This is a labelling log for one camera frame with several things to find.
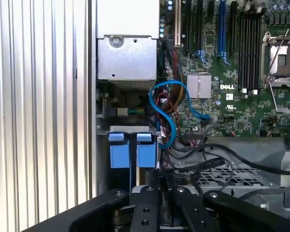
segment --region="pcie slot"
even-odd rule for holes
[[[196,12],[196,51],[195,55],[200,59],[203,65],[206,65],[207,62],[204,58],[204,50],[202,50],[202,37],[203,37],[203,0],[197,0],[197,12]]]
[[[180,47],[181,43],[181,17],[182,17],[182,1],[175,1],[175,47]]]
[[[225,64],[230,65],[226,53],[226,2],[224,0],[220,0],[219,4],[217,57],[222,58]]]
[[[230,5],[230,53],[237,51],[237,2]]]
[[[240,14],[238,88],[245,94],[251,91],[256,95],[259,90],[261,16],[265,12],[252,6]]]
[[[186,52],[191,51],[191,45],[190,45],[190,37],[192,35],[191,31],[191,9],[192,4],[191,0],[186,0],[186,6],[185,6],[185,50]]]

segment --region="green circuit board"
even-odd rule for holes
[[[263,6],[270,9],[274,4],[276,3],[263,3]],[[258,95],[249,94],[247,96],[243,94],[237,88],[238,54],[228,54],[227,60],[230,66],[217,58],[218,6],[219,2],[215,1],[214,17],[208,17],[206,12],[207,2],[204,1],[203,4],[202,46],[205,51],[205,59],[209,65],[202,65],[199,59],[187,54],[184,48],[179,49],[185,78],[189,74],[196,73],[208,73],[212,76],[212,97],[210,99],[192,99],[192,106],[203,114],[209,114],[211,124],[222,123],[239,137],[264,137],[265,134],[266,136],[284,136],[284,133],[287,133],[286,131],[275,131],[275,128],[290,127],[290,115],[276,112],[269,88],[263,87],[260,81],[261,88]],[[290,35],[290,25],[269,25],[267,19],[271,14],[272,12],[268,11],[266,17],[262,18],[261,37],[263,38],[267,31],[272,36],[283,36],[287,29],[289,29],[288,34]],[[220,85],[229,85],[233,89],[221,89]],[[274,88],[274,95],[278,106],[290,109],[290,87]],[[178,111],[181,134],[201,132],[200,121],[191,115],[186,100],[179,106]],[[212,136],[225,136],[225,134],[224,130],[215,130]]]

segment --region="motherboard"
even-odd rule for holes
[[[163,0],[166,39],[180,55],[193,108],[211,124],[239,137],[289,133],[278,129],[290,128],[290,0]],[[172,70],[165,75],[172,79]],[[177,110],[180,134],[201,133],[187,99]]]

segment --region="cpu socket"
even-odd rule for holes
[[[290,115],[286,105],[278,106],[274,88],[290,87],[290,36],[271,36],[266,32],[261,49],[261,80],[264,88],[269,88],[273,97],[276,112]]]

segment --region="blue tab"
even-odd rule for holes
[[[121,141],[124,141],[124,134],[123,133],[109,133],[108,141],[109,142],[121,142]]]
[[[140,168],[156,167],[156,142],[137,146],[137,166]]]
[[[151,134],[149,134],[149,133],[137,134],[136,141],[138,141],[138,142],[151,142]]]
[[[110,133],[108,141],[123,142],[123,144],[119,143],[118,145],[110,145],[111,168],[129,168],[130,167],[129,141],[127,142],[127,144],[124,144],[124,134]]]

